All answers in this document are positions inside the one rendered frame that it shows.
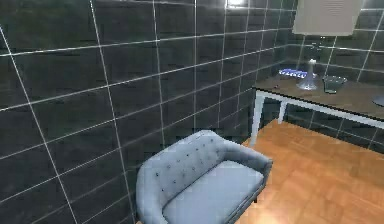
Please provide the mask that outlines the gray two-seat couch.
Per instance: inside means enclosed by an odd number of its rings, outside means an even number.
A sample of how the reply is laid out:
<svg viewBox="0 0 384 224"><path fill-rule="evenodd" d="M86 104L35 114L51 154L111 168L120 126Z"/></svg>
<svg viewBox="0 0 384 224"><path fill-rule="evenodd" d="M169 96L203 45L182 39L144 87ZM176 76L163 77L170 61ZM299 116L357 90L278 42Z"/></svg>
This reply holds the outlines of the gray two-seat couch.
<svg viewBox="0 0 384 224"><path fill-rule="evenodd" d="M266 187L273 160L201 130L140 167L136 205L142 224L235 224Z"/></svg>

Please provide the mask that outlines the blue and white flat box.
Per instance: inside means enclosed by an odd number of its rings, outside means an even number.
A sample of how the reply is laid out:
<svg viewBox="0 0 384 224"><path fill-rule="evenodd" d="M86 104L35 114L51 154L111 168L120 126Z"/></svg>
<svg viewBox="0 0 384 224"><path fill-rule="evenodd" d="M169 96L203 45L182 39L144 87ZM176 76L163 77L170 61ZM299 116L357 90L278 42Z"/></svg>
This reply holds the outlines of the blue and white flat box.
<svg viewBox="0 0 384 224"><path fill-rule="evenodd" d="M303 79L306 77L307 72L294 70L294 69L282 69L282 70L279 70L279 74L283 76L296 77L296 78Z"/></svg>

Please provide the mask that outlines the clear glass vase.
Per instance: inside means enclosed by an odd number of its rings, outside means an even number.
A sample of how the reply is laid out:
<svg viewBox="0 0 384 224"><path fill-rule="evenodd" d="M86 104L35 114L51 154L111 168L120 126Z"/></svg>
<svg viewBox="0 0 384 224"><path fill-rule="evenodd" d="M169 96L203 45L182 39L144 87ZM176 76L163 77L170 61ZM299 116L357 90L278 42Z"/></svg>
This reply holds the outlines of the clear glass vase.
<svg viewBox="0 0 384 224"><path fill-rule="evenodd" d="M297 87L301 90L313 91L317 89L314 80L314 66L316 64L315 59L308 61L308 69L306 76L297 84Z"/></svg>

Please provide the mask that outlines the clear glass bowl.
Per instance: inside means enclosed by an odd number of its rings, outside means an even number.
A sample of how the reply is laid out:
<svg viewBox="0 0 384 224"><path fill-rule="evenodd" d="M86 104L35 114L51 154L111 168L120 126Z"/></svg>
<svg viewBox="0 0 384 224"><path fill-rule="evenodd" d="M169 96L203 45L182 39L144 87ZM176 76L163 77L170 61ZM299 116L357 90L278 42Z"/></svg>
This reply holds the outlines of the clear glass bowl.
<svg viewBox="0 0 384 224"><path fill-rule="evenodd" d="M336 94L337 91L347 82L345 77L339 76L324 76L324 92L328 94Z"/></svg>

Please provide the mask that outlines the brown table with white frame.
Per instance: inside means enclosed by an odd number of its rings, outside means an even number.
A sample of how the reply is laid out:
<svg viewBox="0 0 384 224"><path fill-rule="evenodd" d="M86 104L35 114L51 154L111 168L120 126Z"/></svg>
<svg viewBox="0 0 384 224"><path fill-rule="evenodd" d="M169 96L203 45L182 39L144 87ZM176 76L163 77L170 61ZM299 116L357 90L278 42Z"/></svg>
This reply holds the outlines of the brown table with white frame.
<svg viewBox="0 0 384 224"><path fill-rule="evenodd" d="M264 102L277 103L277 119L384 153L384 107L372 102L384 95L384 87L347 82L336 94L324 92L317 82L314 91L301 90L298 80L276 76L258 81L255 90L251 141L262 125Z"/></svg>

